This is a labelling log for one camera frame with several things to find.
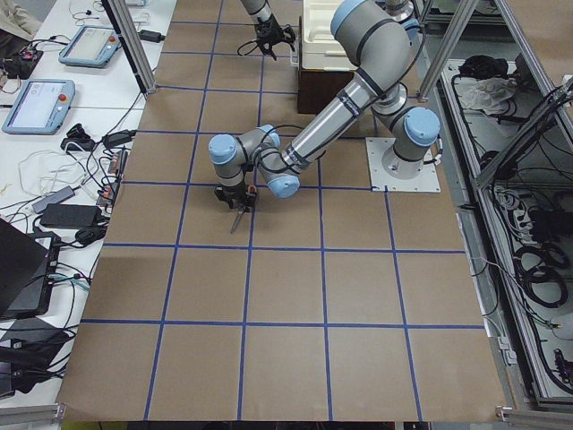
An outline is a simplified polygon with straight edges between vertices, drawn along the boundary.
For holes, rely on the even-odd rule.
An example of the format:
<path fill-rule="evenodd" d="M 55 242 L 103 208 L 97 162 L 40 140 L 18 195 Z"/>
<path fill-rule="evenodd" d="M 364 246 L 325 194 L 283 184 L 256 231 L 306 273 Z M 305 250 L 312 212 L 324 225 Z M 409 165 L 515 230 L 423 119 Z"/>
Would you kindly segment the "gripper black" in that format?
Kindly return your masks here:
<path fill-rule="evenodd" d="M 227 202 L 231 210 L 236 208 L 237 202 L 242 203 L 243 211 L 252 211 L 256 205 L 256 193 L 247 193 L 245 182 L 233 186 L 217 185 L 214 194 L 219 201 Z"/>
<path fill-rule="evenodd" d="M 290 50 L 295 52 L 296 34 L 288 24 L 280 27 L 276 20 L 261 21 L 255 25 L 256 43 L 264 56 L 277 60 L 273 46 L 278 43 L 288 44 Z"/>

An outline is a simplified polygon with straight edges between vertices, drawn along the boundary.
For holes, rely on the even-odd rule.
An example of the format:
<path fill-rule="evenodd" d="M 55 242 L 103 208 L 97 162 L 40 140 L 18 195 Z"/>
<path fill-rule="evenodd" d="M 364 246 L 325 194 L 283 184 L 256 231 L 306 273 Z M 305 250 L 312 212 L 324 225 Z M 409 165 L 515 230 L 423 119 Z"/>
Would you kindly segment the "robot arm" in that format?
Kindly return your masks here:
<path fill-rule="evenodd" d="M 243 8 L 252 19 L 255 38 L 245 42 L 244 46 L 254 43 L 264 56 L 277 60 L 274 47 L 287 44 L 295 52 L 296 35 L 290 25 L 281 26 L 272 12 L 268 1 L 243 0 Z"/>
<path fill-rule="evenodd" d="M 299 175 L 367 108 L 395 137 L 382 157 L 384 171 L 409 180 L 422 170 L 426 154 L 439 139 L 440 120 L 407 98 L 401 79 L 409 64 L 410 41 L 404 26 L 373 1 L 345 1 L 334 13 L 330 32 L 356 68 L 353 79 L 285 148 L 272 125 L 210 140 L 210 160 L 218 177 L 214 194 L 230 209 L 254 207 L 257 191 L 244 180 L 253 169 L 278 198 L 295 194 Z"/>

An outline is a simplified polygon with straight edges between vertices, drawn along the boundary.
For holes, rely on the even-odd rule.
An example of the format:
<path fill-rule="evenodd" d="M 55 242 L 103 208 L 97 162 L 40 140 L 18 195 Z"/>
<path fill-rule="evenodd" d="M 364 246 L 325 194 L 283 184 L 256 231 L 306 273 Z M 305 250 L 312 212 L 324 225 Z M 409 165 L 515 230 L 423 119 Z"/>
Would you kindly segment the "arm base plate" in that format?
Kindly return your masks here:
<path fill-rule="evenodd" d="M 428 193 L 440 192 L 440 183 L 432 151 L 419 161 L 405 161 L 394 152 L 394 138 L 366 138 L 366 153 L 374 192 Z"/>

